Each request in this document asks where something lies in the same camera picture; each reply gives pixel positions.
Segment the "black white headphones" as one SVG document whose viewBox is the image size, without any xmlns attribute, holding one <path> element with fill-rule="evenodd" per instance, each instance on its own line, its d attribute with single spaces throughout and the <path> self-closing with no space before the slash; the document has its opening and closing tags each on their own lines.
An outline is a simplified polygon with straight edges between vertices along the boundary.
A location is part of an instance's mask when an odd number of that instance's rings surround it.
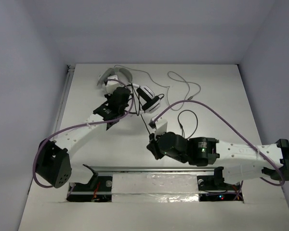
<svg viewBox="0 0 289 231">
<path fill-rule="evenodd" d="M 160 106 L 161 100 L 164 97 L 164 94 L 156 95 L 148 86 L 146 85 L 137 85 L 129 83 L 128 87 L 133 92 L 133 95 L 137 98 L 138 106 L 135 108 L 135 112 L 130 112 L 132 115 L 141 115 L 141 114 L 152 114 Z"/>
</svg>

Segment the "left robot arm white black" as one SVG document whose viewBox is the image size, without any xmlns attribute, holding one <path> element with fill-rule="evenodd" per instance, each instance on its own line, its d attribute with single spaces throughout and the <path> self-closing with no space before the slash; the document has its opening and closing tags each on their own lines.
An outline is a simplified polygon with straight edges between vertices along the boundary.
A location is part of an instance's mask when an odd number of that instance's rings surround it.
<svg viewBox="0 0 289 231">
<path fill-rule="evenodd" d="M 84 123 L 62 129 L 41 141 L 32 168 L 35 183 L 42 188 L 62 187 L 72 174 L 72 156 L 98 129 L 108 130 L 127 116 L 126 107 L 133 106 L 129 105 L 130 95 L 127 87 L 116 88 Z"/>
</svg>

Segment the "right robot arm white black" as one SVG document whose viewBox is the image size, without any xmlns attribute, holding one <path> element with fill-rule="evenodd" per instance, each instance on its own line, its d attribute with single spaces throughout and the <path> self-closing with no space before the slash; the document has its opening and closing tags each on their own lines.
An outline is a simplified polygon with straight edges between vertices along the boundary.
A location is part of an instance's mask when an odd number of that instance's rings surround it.
<svg viewBox="0 0 289 231">
<path fill-rule="evenodd" d="M 215 138 L 185 139 L 166 132 L 162 135 L 150 134 L 146 148 L 156 160 L 167 156 L 191 166 L 213 167 L 212 182 L 218 189 L 255 178 L 289 181 L 289 142 L 285 139 L 250 147 Z"/>
</svg>

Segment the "grey white headphones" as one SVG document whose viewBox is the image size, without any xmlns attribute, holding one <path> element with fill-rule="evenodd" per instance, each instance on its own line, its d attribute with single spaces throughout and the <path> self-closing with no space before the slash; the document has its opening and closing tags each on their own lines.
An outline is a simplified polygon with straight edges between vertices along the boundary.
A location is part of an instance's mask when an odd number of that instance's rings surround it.
<svg viewBox="0 0 289 231">
<path fill-rule="evenodd" d="M 101 74 L 97 81 L 97 86 L 101 86 L 104 93 L 110 95 L 116 88 L 122 86 L 122 84 L 118 82 L 120 75 L 124 76 L 128 83 L 132 83 L 133 77 L 131 72 L 128 69 L 119 66 L 108 68 Z"/>
</svg>

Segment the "white foam block with tape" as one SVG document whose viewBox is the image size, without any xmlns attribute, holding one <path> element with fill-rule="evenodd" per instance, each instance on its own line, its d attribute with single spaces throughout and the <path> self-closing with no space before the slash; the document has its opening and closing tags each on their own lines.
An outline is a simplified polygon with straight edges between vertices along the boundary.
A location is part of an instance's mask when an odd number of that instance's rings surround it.
<svg viewBox="0 0 289 231">
<path fill-rule="evenodd" d="M 112 180 L 114 203 L 198 202 L 197 176 L 174 173 L 115 174 Z"/>
</svg>

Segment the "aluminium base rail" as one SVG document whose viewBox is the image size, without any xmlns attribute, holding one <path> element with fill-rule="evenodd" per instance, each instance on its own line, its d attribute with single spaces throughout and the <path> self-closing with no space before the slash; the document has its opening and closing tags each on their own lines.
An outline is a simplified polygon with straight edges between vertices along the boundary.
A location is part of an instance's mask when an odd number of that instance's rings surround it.
<svg viewBox="0 0 289 231">
<path fill-rule="evenodd" d="M 140 173 L 140 172 L 188 172 L 188 173 L 209 173 L 214 172 L 213 168 L 189 168 L 189 167 L 98 167 L 92 166 L 92 169 L 98 172 L 113 172 L 113 173 Z"/>
</svg>

